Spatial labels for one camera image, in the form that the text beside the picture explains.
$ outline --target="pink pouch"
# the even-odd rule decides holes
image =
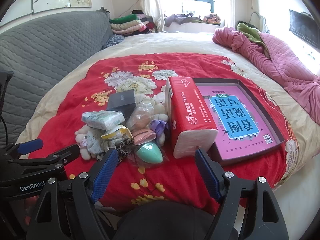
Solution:
[[[150,129],[141,129],[132,133],[134,145],[141,145],[156,138],[156,133]]]

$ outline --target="sofa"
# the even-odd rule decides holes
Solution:
[[[0,34],[0,70],[14,72],[2,111],[9,143],[15,143],[41,98],[111,36],[109,12],[103,7],[47,15]],[[5,129],[0,124],[2,145]]]

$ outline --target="bed sheet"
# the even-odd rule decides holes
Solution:
[[[163,52],[195,52],[202,54],[216,54],[229,57],[243,69],[243,72],[253,82],[258,84],[261,88],[267,91],[281,111],[289,120],[292,130],[298,141],[299,151],[288,149],[287,163],[289,173],[277,185],[283,184],[292,174],[298,171],[307,160],[311,159],[320,149],[320,127],[315,124],[309,115],[301,108],[301,106],[293,100],[281,86],[269,79],[258,69],[256,69],[248,60],[241,55],[232,52],[220,45],[212,42],[212,35],[205,34],[189,34],[189,33],[157,33],[145,34],[126,38],[121,44],[107,48],[101,52],[96,53],[90,59],[82,63],[76,70],[66,76],[59,84],[51,89],[39,103],[34,116],[27,124],[26,129],[20,135],[17,142],[24,142],[37,138],[41,128],[44,124],[55,114],[60,103],[64,100],[70,89],[81,79],[83,79],[92,64],[101,59],[112,57],[122,57],[132,54],[146,54],[146,53],[163,53]],[[285,221],[288,225],[290,239],[299,239],[304,230],[308,227],[318,210],[319,203],[317,198],[312,197],[310,201],[302,201],[302,194],[310,191],[310,174],[318,174],[317,167],[313,164],[312,172],[303,169],[302,178],[298,176],[299,172],[294,178],[299,178],[298,181],[290,182],[285,185],[284,189],[276,192],[280,207],[284,213]],[[313,196],[320,195],[319,192],[314,192]],[[305,210],[314,210],[315,213],[305,213]],[[296,211],[297,216],[292,216],[292,212]]]
[[[44,124],[57,113],[60,103],[71,88],[83,79],[88,69],[101,59],[143,55],[147,53],[194,52],[215,54],[230,58],[254,83],[264,89],[282,113],[289,120],[297,138],[298,149],[291,146],[287,154],[287,172],[276,185],[282,185],[292,174],[319,153],[320,126],[317,125],[303,108],[291,98],[284,89],[259,71],[249,60],[240,54],[212,42],[210,34],[193,33],[153,33],[127,37],[122,43],[102,50],[83,62],[54,86],[40,101],[26,129],[20,134],[17,143],[36,139]]]

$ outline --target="purple cloth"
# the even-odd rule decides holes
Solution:
[[[164,132],[164,128],[168,128],[168,124],[162,120],[152,120],[150,123],[150,129],[157,134],[157,139]]]
[[[262,73],[280,84],[320,125],[320,77],[311,73],[284,41],[267,33],[260,33],[260,37],[271,59],[264,55],[263,47],[251,43],[232,27],[216,29],[212,40],[249,59]]]

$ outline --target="cable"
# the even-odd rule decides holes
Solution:
[[[113,228],[113,225],[111,224],[111,222],[110,222],[110,220],[108,219],[107,215],[106,215],[102,210],[99,210],[99,211],[100,211],[99,214],[102,214],[102,215],[106,218],[106,220],[108,220],[110,226]]]
[[[5,129],[5,145],[8,146],[8,130],[2,115],[1,115],[1,121],[3,122],[4,129]]]
[[[128,10],[126,10],[126,11],[124,11],[122,14],[120,14],[120,16],[118,16],[118,18],[121,17],[123,14],[125,14],[127,11],[129,11],[129,10],[130,10],[133,6],[135,6],[139,1],[140,1],[140,0],[136,1]]]
[[[256,14],[259,19],[262,18],[263,24],[264,24],[264,26],[266,27],[266,33],[270,33],[270,30],[268,29],[268,26],[267,26],[267,20],[266,20],[266,18],[263,17],[262,15],[258,14],[257,12],[253,12],[253,13],[251,14],[251,16],[250,16],[250,21],[249,21],[248,23],[251,22],[251,19],[252,19],[252,15],[253,15],[253,14]]]

